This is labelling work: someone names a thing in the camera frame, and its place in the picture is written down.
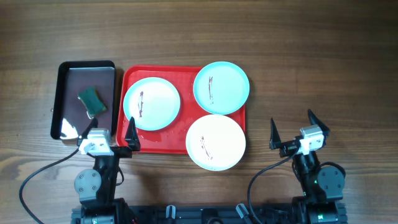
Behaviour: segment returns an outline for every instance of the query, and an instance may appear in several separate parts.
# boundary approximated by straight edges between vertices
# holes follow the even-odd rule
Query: black tray
[[[113,135],[115,85],[116,69],[112,61],[63,62],[58,69],[51,137],[76,139],[85,130],[91,120],[78,93],[90,86],[95,86],[98,97],[107,107],[96,117],[98,127],[108,129]]]

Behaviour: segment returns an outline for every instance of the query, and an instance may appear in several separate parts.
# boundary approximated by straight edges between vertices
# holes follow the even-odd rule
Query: sponge
[[[90,118],[94,118],[95,116],[106,111],[105,105],[98,98],[98,94],[93,86],[79,92],[78,98],[87,108],[87,114]]]

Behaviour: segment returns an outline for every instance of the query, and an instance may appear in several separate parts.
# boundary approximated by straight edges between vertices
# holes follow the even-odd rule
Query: red tray
[[[180,112],[171,124],[158,131],[144,131],[137,128],[141,152],[188,154],[185,147],[185,136],[189,127],[198,118],[209,114],[198,105],[193,96],[193,81],[201,69],[202,67],[159,65],[135,65],[129,68],[123,77],[118,128],[116,130],[118,146],[127,146],[124,136],[129,126],[129,121],[123,110],[124,95],[130,86],[138,80],[147,77],[159,77],[173,84],[180,93]],[[240,125],[244,132],[246,132],[245,112],[246,108],[243,105],[242,108],[228,115]]]

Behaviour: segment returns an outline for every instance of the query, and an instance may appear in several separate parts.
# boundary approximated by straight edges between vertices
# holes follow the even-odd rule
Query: round plate
[[[136,127],[155,131],[169,125],[180,111],[177,89],[163,78],[144,78],[134,83],[123,101],[126,118],[136,120]]]
[[[193,82],[196,101],[212,114],[237,111],[248,99],[249,89],[245,72],[230,62],[214,62],[203,67]]]
[[[185,145],[198,166],[221,171],[239,162],[246,148],[246,139],[237,122],[227,116],[211,114],[191,125]]]

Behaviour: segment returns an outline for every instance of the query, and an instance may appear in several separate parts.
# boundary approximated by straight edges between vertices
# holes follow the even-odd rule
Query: wooden table
[[[307,109],[329,125],[322,162],[346,168],[350,223],[398,221],[398,5],[380,1],[5,0],[0,3],[0,223],[31,223],[18,199],[33,171],[74,146],[50,137],[58,66],[68,60],[196,65],[225,60],[251,81],[248,146],[230,170],[209,172],[188,156],[134,155],[121,161],[116,190],[130,205],[236,205],[251,177],[280,160],[282,140],[308,125]],[[91,168],[76,155],[26,186],[45,223],[68,223],[79,206],[73,180]],[[302,195],[290,163],[256,180],[253,201]]]

